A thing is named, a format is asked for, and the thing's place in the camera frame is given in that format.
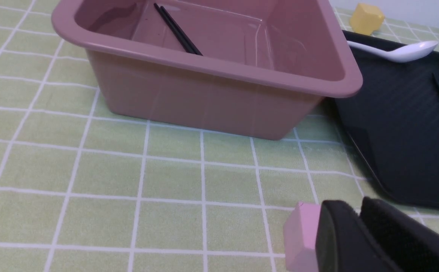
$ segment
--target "white wall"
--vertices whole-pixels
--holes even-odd
[[[329,0],[332,6],[354,10],[358,2],[375,5],[389,18],[439,28],[439,0]]]

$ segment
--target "pink plastic basin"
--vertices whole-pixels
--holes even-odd
[[[61,0],[55,31],[86,49],[109,110],[277,140],[362,76],[328,0]]]

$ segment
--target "white grid line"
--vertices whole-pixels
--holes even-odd
[[[9,142],[10,141],[7,141],[7,140],[0,140],[0,143],[9,143]],[[14,144],[34,146],[34,147],[42,147],[42,148],[55,148],[55,149],[60,149],[60,150],[74,150],[74,151],[78,151],[78,149],[79,149],[79,148],[75,148],[75,147],[57,146],[57,145],[49,145],[49,144],[36,144],[36,143],[24,142],[24,141],[14,141]],[[143,155],[140,155],[140,154],[122,153],[122,152],[107,151],[107,150],[94,150],[94,149],[82,148],[82,151],[90,152],[90,153],[102,153],[102,154],[108,154],[108,155],[118,155],[118,156],[126,156],[126,157],[133,157],[133,158],[146,158],[146,159],[171,161],[171,162],[190,162],[190,163],[194,163],[194,164],[201,164],[202,163],[201,161],[196,161],[196,160],[186,160],[186,159],[179,159],[179,158],[168,158],[168,157],[149,156],[149,155],[143,156]],[[248,169],[255,169],[256,168],[256,166],[254,166],[254,165],[228,164],[228,163],[225,163],[225,162],[209,162],[209,161],[205,161],[204,164],[205,165],[224,166],[224,167],[248,168]],[[290,168],[280,168],[280,167],[263,167],[263,166],[258,166],[258,169],[261,169],[261,170],[273,170],[273,171],[279,171],[279,172],[307,173],[306,170],[290,169]],[[351,178],[357,178],[357,179],[367,179],[365,177],[354,177],[351,174],[347,174],[347,173],[344,173],[344,172],[337,172],[337,171],[312,171],[311,170],[309,172],[311,174],[332,174],[332,175],[342,175],[342,176],[351,177]]]
[[[272,255],[270,257],[270,264],[272,266],[272,272],[277,272],[275,258],[273,258],[272,238],[270,236],[270,227],[268,224],[268,217],[266,215],[265,199],[263,197],[263,190],[261,189],[260,169],[258,167],[258,158],[256,156],[255,144],[254,144],[253,138],[251,138],[251,137],[250,137],[250,145],[251,145],[251,151],[253,153],[253,159],[255,162],[256,184],[258,186],[258,194],[260,195],[261,213],[263,215],[263,225],[265,227],[266,244],[268,246],[268,252],[270,253],[270,255]]]
[[[337,13],[337,14],[340,14],[340,15],[345,15],[345,16],[348,16],[348,17],[351,17],[352,16],[352,14],[345,14],[345,13],[342,13],[342,12],[337,12],[337,11],[335,11],[335,13]],[[395,24],[390,24],[390,23],[388,23],[388,22],[383,22],[384,24],[386,24],[386,25],[388,25],[388,26],[396,26],[396,27],[398,27],[398,28],[403,28],[403,29],[412,29],[410,26],[409,26],[409,24],[407,24],[408,26],[398,26],[398,25],[395,25]],[[421,31],[421,32],[426,32],[426,33],[432,33],[432,34],[436,34],[436,33],[434,33],[432,30],[431,30],[431,28],[428,26],[428,28],[430,29],[429,31],[427,31],[427,30],[423,30],[423,29],[416,29],[417,31]]]
[[[349,155],[347,153],[347,149],[345,148],[344,140],[342,139],[342,135],[340,134],[340,129],[339,129],[339,127],[337,127],[336,124],[334,126],[335,126],[335,131],[337,132],[337,137],[344,144],[344,145],[342,145],[342,149],[344,150],[345,157],[347,159],[347,163],[349,164],[349,168],[351,169],[351,174],[354,177],[354,180],[356,181],[357,188],[359,189],[359,192],[361,193],[362,198],[363,198],[365,196],[365,194],[364,194],[364,191],[362,190],[361,184],[359,184],[359,181],[356,178],[356,173],[354,172],[354,167],[352,166],[351,159],[349,159]]]
[[[204,131],[200,132],[200,149],[201,149],[201,217],[202,217],[202,270],[208,272],[208,250],[207,241],[207,220],[206,220],[206,175],[204,169]]]
[[[44,196],[66,196],[66,192],[54,192],[43,191],[34,189],[14,188],[14,187],[0,187],[2,192],[14,192],[14,193],[33,193],[35,195]],[[91,193],[69,193],[70,198],[93,198],[93,199],[110,199],[110,200],[125,200],[125,201],[137,201],[135,196],[113,196],[113,195],[94,195]],[[190,204],[190,205],[202,205],[202,201],[199,200],[183,200],[183,199],[168,199],[168,198],[140,198],[141,202],[157,202],[157,203],[172,203],[172,204]],[[216,202],[205,201],[205,205],[208,206],[221,206],[221,207],[235,207],[235,208],[252,208],[261,209],[261,205],[256,204],[243,204],[243,203],[228,203],[228,202]],[[280,207],[280,206],[265,206],[267,210],[286,210],[291,212],[294,208]]]
[[[26,52],[26,51],[12,51],[12,50],[2,50],[3,53],[12,53],[17,55],[28,55],[28,56],[38,56],[38,57],[48,57],[52,59],[53,55],[47,55],[47,54],[40,54],[40,53],[34,53],[34,52]],[[82,59],[81,57],[69,57],[69,56],[61,56],[56,57],[56,59],[69,59],[69,60],[79,60],[80,62],[88,62],[88,59]]]
[[[64,43],[64,40],[61,40],[60,45],[57,48],[57,52],[55,52],[55,55],[58,55],[63,43]],[[48,78],[48,75],[50,74],[54,63],[55,63],[55,59],[53,59],[52,62],[50,63],[50,67],[47,70],[47,73],[45,75],[45,79]],[[82,134],[82,139],[80,140],[80,145],[79,145],[78,150],[77,150],[77,155],[76,155],[75,161],[73,163],[73,169],[71,172],[71,177],[70,177],[70,181],[69,181],[68,188],[67,188],[67,193],[65,193],[65,198],[63,200],[62,208],[60,210],[59,220],[58,220],[57,226],[55,228],[55,233],[53,234],[52,247],[50,248],[50,251],[48,252],[48,257],[47,257],[47,260],[45,263],[45,268],[44,268],[45,272],[48,272],[50,270],[51,265],[52,265],[53,256],[55,254],[54,247],[57,245],[57,242],[59,239],[60,230],[62,228],[63,220],[65,218],[66,210],[67,210],[68,203],[70,200],[71,190],[73,188],[73,184],[75,183],[75,179],[77,176],[78,166],[80,164],[80,158],[82,156],[82,148],[83,148],[83,145],[85,144],[85,139],[87,138],[88,129],[90,128],[90,123],[92,122],[92,116],[93,116],[94,111],[95,111],[95,106],[97,105],[97,101],[99,99],[99,92],[100,91],[97,88],[97,90],[95,91],[95,97],[94,97],[94,101],[92,103],[92,108],[90,109],[89,118],[87,120],[87,123],[85,124],[85,129],[84,129],[83,134]]]
[[[18,22],[18,24],[15,26],[15,28],[13,29],[13,31],[9,34],[7,40],[5,41],[5,43],[2,45],[2,47],[0,48],[0,55],[2,54],[2,50],[4,50],[4,48],[6,48],[6,46],[8,45],[8,43],[11,41],[11,39],[13,38],[16,30],[19,28],[19,26],[21,25],[21,23],[23,23],[23,21],[25,20],[26,16],[28,16],[29,11],[31,11],[31,9],[33,8],[33,5],[35,4],[36,0],[32,0],[30,3],[30,6],[28,7],[28,10],[23,14],[23,16],[21,17],[20,21]],[[57,47],[57,50],[55,51],[55,54],[57,55],[60,51],[61,45],[63,44],[63,42],[60,43],[60,45]],[[8,157],[9,157],[9,153],[11,152],[11,149],[13,147],[13,143],[14,141],[16,141],[16,138],[18,138],[18,135],[20,134],[21,128],[23,127],[26,119],[28,118],[28,115],[30,114],[30,110],[33,108],[33,105],[35,104],[36,100],[38,99],[38,97],[40,96],[40,93],[43,89],[43,86],[45,84],[45,81],[48,78],[48,75],[50,74],[50,71],[52,69],[54,60],[52,59],[52,61],[49,64],[49,67],[45,73],[45,76],[43,77],[43,80],[40,83],[40,88],[38,89],[38,91],[36,92],[35,96],[33,97],[33,100],[31,101],[30,105],[28,106],[28,111],[25,113],[25,115],[23,116],[23,118],[21,119],[16,131],[14,132],[11,141],[9,141],[5,153],[3,155],[3,159],[0,163],[0,178],[2,176],[4,167],[8,161]]]
[[[309,170],[309,163],[307,162],[307,158],[305,156],[304,149],[302,147],[302,143],[298,139],[297,127],[294,127],[294,134],[295,134],[295,139],[297,139],[298,150],[299,150],[300,154],[302,155],[302,159],[304,160],[305,172],[307,173],[307,178],[309,179],[309,184],[310,184],[310,187],[312,190],[313,199],[315,201],[315,204],[318,204],[317,191],[315,191],[315,185],[313,184],[311,171]]]
[[[21,11],[21,12],[27,12],[27,13],[31,13],[31,14],[40,14],[40,15],[51,16],[51,14],[44,13],[44,12],[28,11],[28,10],[24,10],[24,9],[17,9],[17,8],[6,7],[6,6],[0,6],[0,9],[13,10],[13,11]]]
[[[39,243],[1,243],[0,247],[3,248],[35,248],[35,249],[51,249],[50,244]],[[126,247],[102,247],[102,246],[77,246],[68,244],[58,244],[57,249],[62,250],[79,250],[79,251],[98,251],[98,252],[130,252],[130,248]],[[135,248],[134,253],[163,253],[163,254],[190,254],[190,255],[202,255],[203,250],[185,250],[185,249],[156,249],[156,248]],[[244,256],[244,257],[273,257],[273,258],[285,258],[285,254],[281,253],[262,253],[262,252],[246,252],[246,251],[207,251],[207,255],[216,256]]]
[[[149,145],[149,131],[150,131],[150,121],[147,121],[147,126],[145,129],[145,137],[144,137],[144,149],[142,153],[144,154],[144,158],[141,161],[141,175],[139,178],[139,188],[137,189],[137,201],[135,203],[135,212],[134,212],[134,225],[132,238],[130,240],[130,253],[128,259],[128,272],[133,272],[134,269],[134,249],[135,243],[137,241],[137,230],[139,228],[139,215],[141,212],[141,198],[142,198],[142,188],[144,187],[144,176],[145,176],[145,164],[147,158],[147,146]]]
[[[0,29],[6,29],[6,30],[13,30],[14,28],[10,28],[8,26],[0,26]],[[25,30],[25,29],[17,29],[17,32],[26,32],[26,33],[32,33],[32,34],[39,34],[39,35],[45,35],[45,36],[58,36],[57,33],[51,33],[51,32],[39,32],[39,31],[31,31],[31,30]]]
[[[422,223],[424,226],[426,226],[426,223],[425,223],[425,221],[423,220],[423,217],[421,216],[421,214],[420,214],[418,208],[416,208],[416,207],[413,207],[413,208],[414,208],[414,211],[416,212],[416,214],[418,215],[418,218],[419,218],[419,220],[421,221],[421,223]]]

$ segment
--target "black chopsticks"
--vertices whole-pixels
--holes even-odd
[[[169,26],[169,29],[173,32],[174,36],[176,36],[178,41],[181,43],[184,50],[188,53],[202,56],[201,52],[194,45],[194,43],[192,43],[192,41],[190,40],[190,38],[188,38],[188,36],[184,33],[184,31],[180,28],[178,23],[174,21],[173,17],[171,17],[169,12],[167,12],[167,10],[163,6],[159,7],[157,3],[154,3],[154,7],[158,11],[159,15],[161,15],[162,19],[167,24],[167,26]]]

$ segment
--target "black tray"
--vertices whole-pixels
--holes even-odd
[[[349,41],[403,46],[348,31]],[[401,203],[439,208],[439,52],[394,63],[352,49],[363,86],[335,99],[340,119],[375,181]]]

